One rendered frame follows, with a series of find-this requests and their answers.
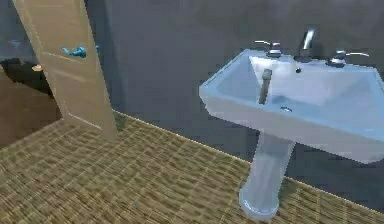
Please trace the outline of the grey stick in sink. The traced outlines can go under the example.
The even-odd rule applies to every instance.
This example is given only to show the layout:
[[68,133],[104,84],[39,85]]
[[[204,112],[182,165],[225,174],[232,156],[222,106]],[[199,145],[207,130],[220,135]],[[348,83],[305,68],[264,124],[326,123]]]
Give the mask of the grey stick in sink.
[[268,96],[268,89],[272,77],[272,71],[265,69],[262,74],[262,85],[260,89],[259,103],[264,104]]

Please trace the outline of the beige room door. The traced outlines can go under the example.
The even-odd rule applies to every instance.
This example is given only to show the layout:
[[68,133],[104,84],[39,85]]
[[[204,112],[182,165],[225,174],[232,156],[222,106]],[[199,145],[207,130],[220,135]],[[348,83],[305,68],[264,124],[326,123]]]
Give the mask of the beige room door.
[[[113,141],[117,127],[84,0],[12,0],[67,123]],[[83,46],[87,57],[61,48]]]

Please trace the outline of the chrome sink faucet spout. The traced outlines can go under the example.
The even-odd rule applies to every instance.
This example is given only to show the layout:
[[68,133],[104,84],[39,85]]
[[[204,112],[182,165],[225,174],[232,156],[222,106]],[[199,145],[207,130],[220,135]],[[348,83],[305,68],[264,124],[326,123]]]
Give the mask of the chrome sink faucet spout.
[[308,63],[312,60],[313,39],[315,37],[315,29],[309,28],[299,44],[297,54],[294,59],[298,62]]

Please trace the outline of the pale blue pedestal sink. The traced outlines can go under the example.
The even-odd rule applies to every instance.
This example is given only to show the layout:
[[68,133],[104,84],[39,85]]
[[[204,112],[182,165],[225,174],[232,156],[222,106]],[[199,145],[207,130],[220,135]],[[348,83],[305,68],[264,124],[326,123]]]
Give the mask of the pale blue pedestal sink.
[[[265,69],[272,77],[260,104]],[[373,67],[336,68],[246,49],[202,83],[199,96],[211,116],[260,133],[239,190],[240,207],[254,220],[276,215],[296,144],[363,164],[384,159],[384,81]]]

